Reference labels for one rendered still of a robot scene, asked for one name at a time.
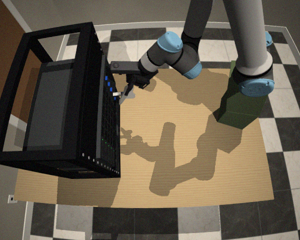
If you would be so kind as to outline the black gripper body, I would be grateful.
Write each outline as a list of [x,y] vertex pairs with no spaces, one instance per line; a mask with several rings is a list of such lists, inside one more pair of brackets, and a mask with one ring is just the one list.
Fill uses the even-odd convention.
[[[138,86],[140,89],[144,89],[147,85],[150,84],[150,79],[153,78],[159,71],[158,69],[155,72],[150,72],[146,70],[141,63],[141,58],[138,61],[140,67],[140,74],[126,74],[126,82],[130,83],[134,81],[134,85]],[[146,86],[144,86],[146,84]],[[144,86],[144,87],[143,87]]]

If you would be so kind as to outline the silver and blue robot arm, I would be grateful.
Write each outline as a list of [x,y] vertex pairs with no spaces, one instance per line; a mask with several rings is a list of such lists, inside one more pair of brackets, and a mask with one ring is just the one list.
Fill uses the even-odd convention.
[[[167,31],[141,57],[155,72],[164,63],[192,80],[202,71],[199,43],[216,0],[191,0],[181,38]],[[262,97],[274,89],[271,35],[265,31],[262,0],[223,0],[238,57],[232,77],[240,93]],[[111,61],[111,74],[140,74],[138,61]]]

